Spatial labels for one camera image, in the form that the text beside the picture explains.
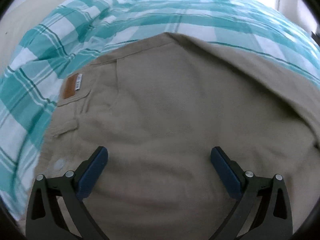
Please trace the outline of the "beige khaki pants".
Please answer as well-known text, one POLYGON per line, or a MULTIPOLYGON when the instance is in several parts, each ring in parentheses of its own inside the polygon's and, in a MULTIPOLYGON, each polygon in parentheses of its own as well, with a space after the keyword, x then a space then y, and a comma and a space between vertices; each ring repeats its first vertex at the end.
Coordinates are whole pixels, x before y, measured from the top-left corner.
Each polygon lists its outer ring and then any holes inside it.
POLYGON ((220 146, 257 176, 281 174, 298 229, 319 198, 319 89, 253 53, 163 33, 65 79, 36 173, 109 161, 85 206, 111 239, 208 239, 235 201, 220 146))

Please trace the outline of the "cream wooden headboard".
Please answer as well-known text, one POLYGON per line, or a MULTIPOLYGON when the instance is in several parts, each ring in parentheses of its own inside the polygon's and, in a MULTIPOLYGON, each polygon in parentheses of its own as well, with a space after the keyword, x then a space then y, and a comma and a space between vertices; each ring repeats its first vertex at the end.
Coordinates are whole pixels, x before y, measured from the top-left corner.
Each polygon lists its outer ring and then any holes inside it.
POLYGON ((6 67, 22 36, 66 0, 25 0, 1 19, 1 68, 6 67))

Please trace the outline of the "teal white plaid bedsheet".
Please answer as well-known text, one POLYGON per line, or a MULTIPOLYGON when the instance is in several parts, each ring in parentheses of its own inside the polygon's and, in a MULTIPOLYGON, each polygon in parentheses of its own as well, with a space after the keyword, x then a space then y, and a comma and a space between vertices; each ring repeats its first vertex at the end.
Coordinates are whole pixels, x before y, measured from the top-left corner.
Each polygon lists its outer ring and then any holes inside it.
POLYGON ((26 32, 1 75, 1 198, 20 219, 65 77, 163 32, 263 55, 319 84, 319 46, 256 0, 66 0, 26 32))

